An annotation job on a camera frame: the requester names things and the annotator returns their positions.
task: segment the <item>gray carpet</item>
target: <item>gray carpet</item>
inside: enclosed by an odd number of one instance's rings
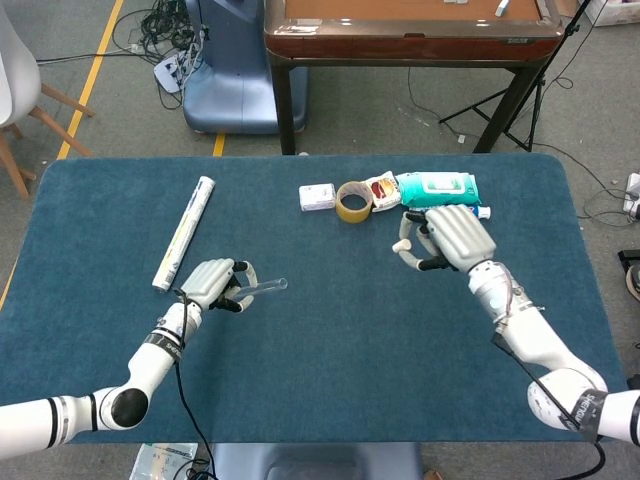
[[[111,2],[79,0],[3,1],[14,26],[38,58],[95,51],[112,7]],[[151,3],[128,0],[122,13]],[[123,43],[135,27],[135,19],[130,20],[123,22],[118,31]],[[552,73],[570,59],[588,27],[589,23],[584,23],[582,30],[569,40]],[[640,25],[594,30],[566,72],[575,87],[550,88],[538,127],[539,142],[571,153],[611,186],[612,182],[624,186],[628,174],[640,169],[639,34]],[[82,60],[43,67],[41,71],[44,81],[78,98],[90,66],[90,60]],[[440,114],[503,88],[508,79],[509,74],[493,70],[418,69],[412,74],[416,100]],[[473,138],[457,143],[447,130],[438,128],[433,116],[411,106],[406,80],[406,69],[312,71],[310,120],[299,136],[300,149],[312,154],[471,151]],[[41,105],[60,124],[68,125],[70,108],[45,98]],[[209,155],[213,149],[213,137],[191,132],[180,110],[170,112],[160,106],[151,67],[142,61],[105,59],[90,106],[97,115],[83,119],[78,138],[96,155]],[[362,125],[365,115],[368,128]],[[524,132],[528,120],[528,116],[523,117],[516,131]],[[484,127],[473,114],[456,119],[452,125],[475,134]],[[14,155],[21,165],[40,174],[46,166],[43,162],[55,159],[60,141],[34,119],[21,121],[19,126],[25,138],[19,142],[10,140]],[[503,138],[495,150],[513,149],[513,144]],[[554,153],[546,147],[538,149]],[[226,141],[228,155],[276,153],[279,145],[275,137],[231,136]],[[576,207],[580,208],[599,186],[571,160],[556,156],[565,166]],[[36,190],[37,182],[31,186],[32,192]],[[618,200],[603,196],[594,208],[618,206]],[[30,203],[19,199],[7,175],[0,172],[0,285],[6,282],[20,250],[30,210]],[[626,293],[616,258],[621,248],[640,248],[638,227],[612,228],[590,220],[582,221],[582,226],[623,367],[627,374],[638,372],[640,350],[634,344],[640,342],[640,306]],[[544,259],[540,261],[544,268]],[[620,442],[607,442],[604,446],[608,462],[594,478],[637,478],[640,452],[636,447]],[[126,479],[137,449],[137,445],[66,446],[4,461],[0,463],[0,478]],[[588,445],[548,443],[428,444],[424,458],[425,464],[441,471],[446,480],[557,478],[584,470],[597,460]]]

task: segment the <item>table leg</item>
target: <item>table leg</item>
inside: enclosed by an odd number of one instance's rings
[[[511,84],[509,84],[507,92],[502,97],[498,108],[496,108],[496,111],[493,113],[484,132],[482,132],[482,136],[480,140],[478,140],[473,153],[488,153],[491,151],[498,137],[500,137],[500,134],[505,130],[513,118],[513,115],[516,113],[518,105],[520,105],[520,102],[527,95],[529,88],[537,78],[541,68],[544,68],[544,65],[539,68],[521,68],[518,73],[516,73],[513,80],[511,80]]]
[[[291,98],[291,80],[289,67],[271,66],[273,94],[278,115],[278,131],[280,132],[280,148],[283,155],[296,154],[296,139],[293,131],[293,100]]]

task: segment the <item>blue machine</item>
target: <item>blue machine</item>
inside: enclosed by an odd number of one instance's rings
[[[219,478],[422,480],[417,443],[218,443]]]
[[[209,27],[203,61],[184,92],[187,124],[208,133],[278,133],[263,0],[187,0],[194,31]],[[294,128],[307,120],[308,68],[290,73]]]

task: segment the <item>label on robot arm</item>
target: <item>label on robot arm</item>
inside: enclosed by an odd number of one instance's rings
[[[602,407],[607,395],[609,395],[607,392],[587,389],[582,392],[571,410],[571,416],[580,424],[580,433],[590,443],[595,443],[598,438]],[[560,421],[568,430],[576,430],[566,416],[561,414]]]

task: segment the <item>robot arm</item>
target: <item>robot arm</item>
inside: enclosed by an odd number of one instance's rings
[[[496,245],[478,219],[457,205],[429,210],[422,218],[412,215],[403,216],[394,252],[418,270],[448,264],[467,272],[469,289],[493,320],[496,343],[521,362],[550,370],[539,379],[544,389],[536,382],[529,385],[527,397],[534,415],[558,429],[575,430],[575,422],[592,441],[603,435],[640,446],[640,391],[607,392],[602,377],[567,348],[509,270],[492,260]],[[411,253],[408,236],[415,221],[421,223],[420,243],[433,255],[429,260],[418,260]]]
[[[233,300],[239,285],[234,272],[244,272],[249,284],[257,285],[248,262],[211,260],[193,271],[182,286],[188,299],[186,319],[184,303],[174,303],[129,360],[129,380],[124,385],[80,398],[52,397],[0,407],[0,460],[68,443],[80,432],[139,425],[156,388],[200,327],[202,310],[240,312],[253,301],[253,297]]]

